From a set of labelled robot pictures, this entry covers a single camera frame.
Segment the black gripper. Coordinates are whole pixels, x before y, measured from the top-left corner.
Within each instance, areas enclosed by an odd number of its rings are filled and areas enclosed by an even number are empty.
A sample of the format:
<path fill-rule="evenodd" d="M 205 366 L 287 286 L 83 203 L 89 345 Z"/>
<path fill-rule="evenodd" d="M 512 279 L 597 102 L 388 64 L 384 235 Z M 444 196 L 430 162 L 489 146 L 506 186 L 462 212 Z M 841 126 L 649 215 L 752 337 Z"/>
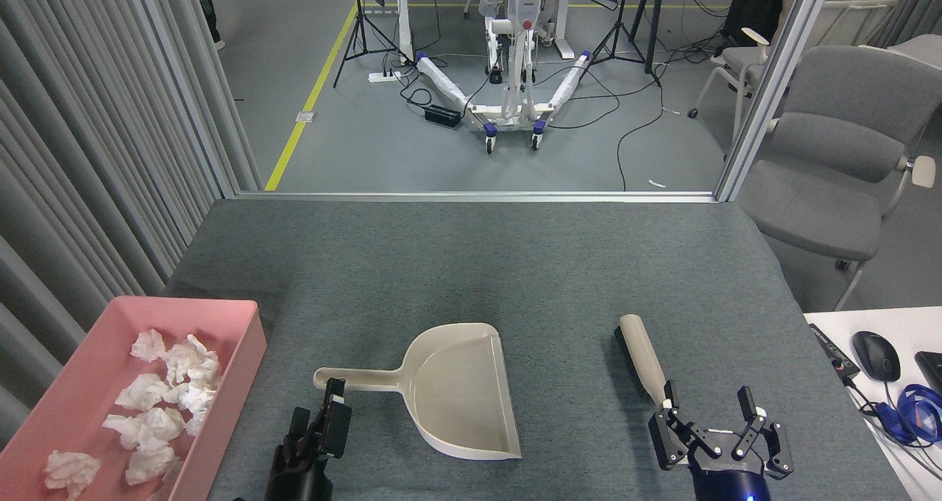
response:
<path fill-rule="evenodd" d="M 302 456 L 311 412 L 295 407 L 287 434 L 276 447 L 263 500 L 326 500 L 326 457 L 342 458 L 351 410 L 344 404 L 344 381 L 329 378 L 315 420 L 315 454 Z"/>
<path fill-rule="evenodd" d="M 707 457 L 720 457 L 720 445 L 706 428 L 689 422 L 674 406 L 673 383 L 663 387 L 665 400 L 662 407 L 649 420 L 653 444 L 659 466 L 664 471 L 685 462 L 693 450 L 701 448 Z M 748 386 L 737 391 L 740 410 L 746 427 L 734 444 L 732 468 L 720 469 L 717 462 L 692 462 L 694 497 L 696 500 L 771 500 L 764 473 L 774 480 L 784 480 L 793 471 L 793 461 L 784 425 L 770 420 L 764 408 L 757 407 Z M 768 450 L 766 460 L 753 463 L 744 461 L 757 436 L 765 439 Z"/>

